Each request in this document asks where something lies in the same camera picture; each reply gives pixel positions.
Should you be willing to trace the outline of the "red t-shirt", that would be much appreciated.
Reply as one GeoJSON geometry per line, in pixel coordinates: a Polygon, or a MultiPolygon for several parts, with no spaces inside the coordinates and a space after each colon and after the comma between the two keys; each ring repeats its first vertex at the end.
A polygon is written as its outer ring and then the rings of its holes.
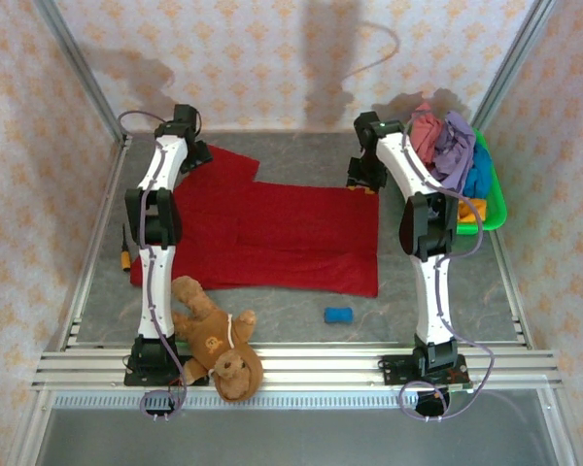
{"type": "Polygon", "coordinates": [[[259,182],[218,147],[175,188],[183,223],[171,276],[207,290],[276,286],[374,298],[379,198],[361,189],[259,182]]]}

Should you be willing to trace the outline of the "pink t-shirt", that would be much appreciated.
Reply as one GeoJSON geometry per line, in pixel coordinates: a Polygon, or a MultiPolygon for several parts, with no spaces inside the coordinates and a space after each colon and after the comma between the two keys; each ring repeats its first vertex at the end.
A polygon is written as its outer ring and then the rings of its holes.
{"type": "Polygon", "coordinates": [[[411,145],[426,167],[433,164],[435,145],[443,129],[443,121],[424,102],[411,115],[411,145]]]}

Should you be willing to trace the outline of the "purple t-shirt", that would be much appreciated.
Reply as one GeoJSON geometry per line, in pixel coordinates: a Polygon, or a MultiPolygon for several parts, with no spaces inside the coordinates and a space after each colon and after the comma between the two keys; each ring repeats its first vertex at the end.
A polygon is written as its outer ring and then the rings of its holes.
{"type": "Polygon", "coordinates": [[[446,189],[463,193],[472,166],[476,135],[458,112],[449,111],[434,144],[431,175],[446,189]]]}

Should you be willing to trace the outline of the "orange t-shirt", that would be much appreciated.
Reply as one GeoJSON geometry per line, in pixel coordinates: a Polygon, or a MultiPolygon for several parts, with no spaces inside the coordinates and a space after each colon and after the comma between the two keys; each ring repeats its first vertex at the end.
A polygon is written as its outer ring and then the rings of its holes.
{"type": "Polygon", "coordinates": [[[486,199],[468,198],[461,200],[458,206],[459,224],[476,224],[477,218],[484,222],[487,218],[488,203],[486,199]]]}

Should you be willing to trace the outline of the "blue t-shirt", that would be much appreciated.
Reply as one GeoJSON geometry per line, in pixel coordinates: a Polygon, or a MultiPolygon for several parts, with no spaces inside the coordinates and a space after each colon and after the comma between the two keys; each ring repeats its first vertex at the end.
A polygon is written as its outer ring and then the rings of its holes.
{"type": "Polygon", "coordinates": [[[472,165],[467,173],[463,195],[468,198],[486,199],[492,186],[493,161],[488,150],[476,143],[472,165]]]}

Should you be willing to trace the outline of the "green plastic basket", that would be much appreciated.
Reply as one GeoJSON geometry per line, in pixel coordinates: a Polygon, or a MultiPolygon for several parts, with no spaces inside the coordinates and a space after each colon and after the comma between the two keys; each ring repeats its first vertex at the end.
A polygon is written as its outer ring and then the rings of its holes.
{"type": "MultiPolygon", "coordinates": [[[[484,136],[479,132],[476,143],[489,148],[484,136]]],[[[476,224],[458,223],[458,206],[466,201],[462,193],[446,189],[438,182],[413,150],[410,136],[404,128],[395,138],[395,155],[392,176],[404,195],[404,213],[399,223],[399,237],[411,239],[415,233],[423,236],[443,235],[475,236],[480,232],[493,231],[503,226],[507,219],[507,208],[497,171],[493,162],[492,186],[488,197],[487,218],[476,224]]]]}

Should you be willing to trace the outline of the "brown plush toy animal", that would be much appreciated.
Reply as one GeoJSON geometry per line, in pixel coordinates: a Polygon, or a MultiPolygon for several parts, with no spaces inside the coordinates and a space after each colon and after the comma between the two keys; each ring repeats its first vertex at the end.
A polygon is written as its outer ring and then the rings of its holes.
{"type": "Polygon", "coordinates": [[[228,403],[253,397],[263,378],[261,360],[250,344],[257,324],[255,312],[227,313],[189,276],[173,280],[171,292],[189,310],[187,315],[172,314],[175,336],[191,352],[183,364],[185,383],[192,385],[208,377],[228,403]]]}

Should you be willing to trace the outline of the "aluminium table side rail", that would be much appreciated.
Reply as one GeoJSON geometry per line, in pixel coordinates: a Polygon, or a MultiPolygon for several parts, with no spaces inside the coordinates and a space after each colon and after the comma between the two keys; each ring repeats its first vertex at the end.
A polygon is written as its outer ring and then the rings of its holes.
{"type": "Polygon", "coordinates": [[[525,313],[523,298],[521,296],[518,281],[513,271],[508,251],[499,230],[490,232],[497,259],[497,266],[501,273],[505,293],[512,314],[513,325],[517,334],[517,341],[528,350],[536,350],[537,345],[533,340],[530,326],[525,313]]]}
{"type": "Polygon", "coordinates": [[[122,170],[125,154],[131,146],[132,138],[123,137],[113,152],[111,170],[107,178],[105,188],[101,197],[101,203],[93,224],[90,241],[86,249],[86,255],[78,276],[78,280],[73,289],[69,308],[65,315],[65,320],[61,324],[55,348],[59,352],[64,352],[70,346],[69,340],[73,335],[73,327],[79,326],[82,313],[86,306],[87,297],[95,271],[96,260],[98,258],[108,218],[112,210],[113,200],[119,183],[120,172],[122,170]]]}

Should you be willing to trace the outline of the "aluminium frame post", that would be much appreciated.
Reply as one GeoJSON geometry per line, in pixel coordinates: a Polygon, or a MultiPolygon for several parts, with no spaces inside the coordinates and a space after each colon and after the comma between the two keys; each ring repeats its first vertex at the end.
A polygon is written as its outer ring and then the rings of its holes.
{"type": "Polygon", "coordinates": [[[76,74],[86,96],[106,129],[117,142],[123,141],[123,133],[114,111],[88,65],[83,51],[77,44],[67,22],[54,0],[32,0],[42,19],[54,36],[59,48],[76,74]]]}
{"type": "Polygon", "coordinates": [[[506,56],[501,61],[498,71],[485,93],[485,96],[472,118],[472,126],[486,130],[492,117],[497,112],[502,99],[517,78],[529,53],[545,30],[555,6],[559,0],[534,0],[525,16],[514,41],[506,56]]]}

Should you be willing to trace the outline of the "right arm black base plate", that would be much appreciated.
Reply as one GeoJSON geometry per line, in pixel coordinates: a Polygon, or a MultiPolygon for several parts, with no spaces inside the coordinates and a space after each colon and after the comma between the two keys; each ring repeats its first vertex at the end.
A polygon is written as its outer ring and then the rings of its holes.
{"type": "Polygon", "coordinates": [[[423,381],[440,387],[473,388],[466,360],[462,354],[457,356],[454,364],[431,369],[424,375],[413,355],[384,355],[378,361],[378,368],[383,374],[385,385],[405,385],[406,383],[423,381]]]}

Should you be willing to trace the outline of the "wide aluminium mounting rail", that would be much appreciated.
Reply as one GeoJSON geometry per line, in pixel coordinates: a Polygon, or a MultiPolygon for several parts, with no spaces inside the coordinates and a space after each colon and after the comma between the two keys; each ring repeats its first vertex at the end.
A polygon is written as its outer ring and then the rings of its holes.
{"type": "MultiPolygon", "coordinates": [[[[384,390],[378,367],[384,355],[404,355],[408,348],[372,345],[311,346],[260,345],[264,390],[384,390]]],[[[493,347],[495,365],[489,389],[551,387],[562,384],[555,355],[550,350],[523,346],[493,347]]],[[[120,389],[127,350],[70,348],[41,356],[32,385],[40,389],[120,389]]]]}

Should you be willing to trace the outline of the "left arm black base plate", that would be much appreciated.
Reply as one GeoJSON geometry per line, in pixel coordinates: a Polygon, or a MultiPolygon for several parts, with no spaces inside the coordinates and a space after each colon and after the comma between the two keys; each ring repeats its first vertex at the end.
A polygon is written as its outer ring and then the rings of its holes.
{"type": "Polygon", "coordinates": [[[122,362],[126,386],[169,386],[181,382],[179,366],[159,339],[137,337],[122,362]]]}

